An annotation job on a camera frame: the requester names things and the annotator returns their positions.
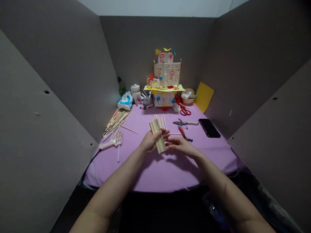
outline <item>floor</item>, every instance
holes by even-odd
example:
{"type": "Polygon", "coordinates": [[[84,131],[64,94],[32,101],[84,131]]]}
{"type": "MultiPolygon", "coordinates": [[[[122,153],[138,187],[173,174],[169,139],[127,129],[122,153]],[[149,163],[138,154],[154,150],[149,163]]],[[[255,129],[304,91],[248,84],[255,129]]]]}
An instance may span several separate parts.
{"type": "MultiPolygon", "coordinates": [[[[224,232],[203,202],[207,186],[170,194],[130,192],[109,232],[224,232]]],[[[67,233],[93,192],[76,187],[50,233],[67,233]]]]}

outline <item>yellow paper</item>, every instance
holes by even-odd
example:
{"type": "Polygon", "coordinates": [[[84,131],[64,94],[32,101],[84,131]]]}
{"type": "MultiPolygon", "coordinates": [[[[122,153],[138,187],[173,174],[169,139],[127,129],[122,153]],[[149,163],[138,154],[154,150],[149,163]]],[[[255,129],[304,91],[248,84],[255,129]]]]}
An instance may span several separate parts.
{"type": "Polygon", "coordinates": [[[210,101],[213,97],[214,90],[210,88],[208,85],[200,82],[198,91],[197,91],[197,98],[195,99],[195,104],[204,113],[210,104],[210,101]]]}
{"type": "Polygon", "coordinates": [[[154,91],[164,91],[164,92],[171,92],[171,91],[184,91],[185,89],[182,87],[182,85],[173,85],[174,88],[169,89],[168,87],[160,87],[160,88],[156,88],[156,87],[149,87],[149,86],[145,86],[144,90],[145,91],[152,91],[152,93],[154,93],[154,91]]]}

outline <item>red scissors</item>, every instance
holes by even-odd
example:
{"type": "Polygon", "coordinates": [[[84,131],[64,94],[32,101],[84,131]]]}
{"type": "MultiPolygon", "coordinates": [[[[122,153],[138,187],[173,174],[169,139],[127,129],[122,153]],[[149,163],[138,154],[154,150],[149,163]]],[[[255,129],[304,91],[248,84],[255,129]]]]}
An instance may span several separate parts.
{"type": "Polygon", "coordinates": [[[180,106],[180,109],[181,109],[181,111],[180,111],[181,115],[183,115],[183,116],[191,115],[191,112],[189,110],[187,110],[185,106],[183,106],[181,104],[179,104],[179,106],[180,106]]]}

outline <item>gray cardboard wall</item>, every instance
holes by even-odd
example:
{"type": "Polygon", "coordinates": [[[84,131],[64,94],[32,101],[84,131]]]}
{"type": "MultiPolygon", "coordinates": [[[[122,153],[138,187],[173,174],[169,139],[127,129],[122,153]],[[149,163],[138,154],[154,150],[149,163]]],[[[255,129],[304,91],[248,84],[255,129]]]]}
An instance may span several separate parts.
{"type": "Polygon", "coordinates": [[[304,232],[311,232],[310,77],[311,60],[228,140],[304,232]]]}
{"type": "Polygon", "coordinates": [[[0,75],[0,229],[49,232],[98,144],[1,30],[0,75]]]}
{"type": "Polygon", "coordinates": [[[215,90],[205,115],[229,138],[310,57],[309,18],[299,2],[251,0],[226,13],[201,75],[215,90]]]}
{"type": "Polygon", "coordinates": [[[116,74],[128,89],[144,87],[155,50],[172,48],[182,58],[180,83],[195,89],[215,18],[100,16],[116,74]]]}
{"type": "Polygon", "coordinates": [[[76,0],[3,0],[0,28],[98,142],[119,101],[99,17],[76,0]]]}

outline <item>hand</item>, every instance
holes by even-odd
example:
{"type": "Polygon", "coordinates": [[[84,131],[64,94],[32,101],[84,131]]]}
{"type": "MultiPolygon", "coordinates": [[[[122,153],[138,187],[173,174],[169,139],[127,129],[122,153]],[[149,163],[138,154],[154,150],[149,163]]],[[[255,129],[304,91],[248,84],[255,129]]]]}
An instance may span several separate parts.
{"type": "Polygon", "coordinates": [[[161,131],[152,134],[151,131],[149,131],[145,137],[143,138],[142,142],[140,143],[139,147],[147,153],[152,152],[155,147],[156,147],[156,139],[160,136],[163,135],[163,139],[164,141],[166,141],[168,139],[168,137],[170,136],[169,134],[169,130],[166,130],[164,128],[161,128],[161,131]]]}
{"type": "Polygon", "coordinates": [[[190,158],[200,154],[200,151],[184,138],[169,138],[167,141],[165,145],[169,150],[179,150],[190,158]]]}

